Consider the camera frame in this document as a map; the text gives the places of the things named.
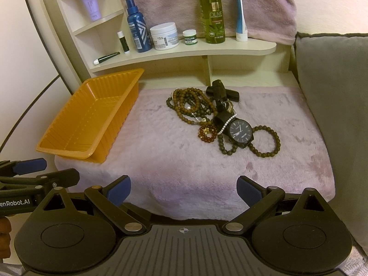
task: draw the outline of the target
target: orange basket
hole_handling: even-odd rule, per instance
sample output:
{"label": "orange basket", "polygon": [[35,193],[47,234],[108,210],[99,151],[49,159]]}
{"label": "orange basket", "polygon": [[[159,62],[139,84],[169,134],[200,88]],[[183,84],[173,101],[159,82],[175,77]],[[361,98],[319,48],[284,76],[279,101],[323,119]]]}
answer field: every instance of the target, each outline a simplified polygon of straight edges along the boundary
{"label": "orange basket", "polygon": [[143,71],[133,69],[85,81],[48,127],[36,150],[103,163],[137,100]]}

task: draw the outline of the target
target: pink blanket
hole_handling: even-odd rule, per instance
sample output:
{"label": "pink blanket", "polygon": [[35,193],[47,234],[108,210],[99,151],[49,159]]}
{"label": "pink blanket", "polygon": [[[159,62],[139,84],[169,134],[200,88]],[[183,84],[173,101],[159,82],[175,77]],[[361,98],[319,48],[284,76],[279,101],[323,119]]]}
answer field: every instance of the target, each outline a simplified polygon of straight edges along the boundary
{"label": "pink blanket", "polygon": [[[78,192],[92,185],[106,186],[127,174],[132,181],[127,202],[179,220],[230,220],[246,210],[236,193],[240,175],[264,187],[279,186],[287,193],[314,187],[331,200],[335,187],[326,146],[300,89],[236,90],[241,98],[234,103],[238,117],[251,126],[268,125],[278,133],[281,151],[275,157],[259,158],[249,148],[223,155],[217,141],[200,141],[198,126],[183,123],[167,107],[172,91],[160,89],[139,93],[103,164],[56,157],[56,167],[80,172],[80,183],[71,188]],[[254,137],[258,150],[274,148],[265,131],[255,132]]]}
{"label": "pink blanket", "polygon": [[[196,29],[203,37],[199,0],[135,0],[148,27],[175,22],[178,32]],[[237,21],[236,0],[222,0],[226,36],[234,36]],[[292,45],[296,34],[294,0],[243,0],[248,36]]]}

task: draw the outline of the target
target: human hand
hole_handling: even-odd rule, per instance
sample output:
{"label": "human hand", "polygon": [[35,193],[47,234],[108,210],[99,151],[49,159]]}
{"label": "human hand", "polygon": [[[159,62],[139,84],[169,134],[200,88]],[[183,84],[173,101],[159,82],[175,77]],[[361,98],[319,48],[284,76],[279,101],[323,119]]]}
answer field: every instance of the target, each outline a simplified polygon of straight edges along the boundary
{"label": "human hand", "polygon": [[0,218],[0,258],[10,257],[10,232],[12,226],[7,217]]}

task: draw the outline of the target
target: hanging pink towel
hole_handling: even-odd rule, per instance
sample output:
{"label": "hanging pink towel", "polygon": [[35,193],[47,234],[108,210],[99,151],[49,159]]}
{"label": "hanging pink towel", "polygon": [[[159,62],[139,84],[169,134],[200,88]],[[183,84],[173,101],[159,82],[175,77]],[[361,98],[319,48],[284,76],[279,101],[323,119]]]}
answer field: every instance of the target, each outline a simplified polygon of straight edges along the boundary
{"label": "hanging pink towel", "polygon": [[[204,37],[199,0],[135,0],[149,28],[175,22],[181,34],[196,29]],[[237,0],[222,0],[226,36],[235,36]],[[296,34],[296,6],[294,0],[243,0],[248,36],[276,43],[292,45]]]}

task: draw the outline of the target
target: blue spray bottle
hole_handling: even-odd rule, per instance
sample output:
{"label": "blue spray bottle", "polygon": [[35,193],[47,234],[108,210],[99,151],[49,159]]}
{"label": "blue spray bottle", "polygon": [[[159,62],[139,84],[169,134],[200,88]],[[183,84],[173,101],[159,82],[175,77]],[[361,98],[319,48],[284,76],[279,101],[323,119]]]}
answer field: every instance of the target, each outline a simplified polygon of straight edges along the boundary
{"label": "blue spray bottle", "polygon": [[152,49],[152,43],[143,14],[138,11],[134,0],[125,0],[128,6],[128,25],[133,35],[138,53],[146,52]]}

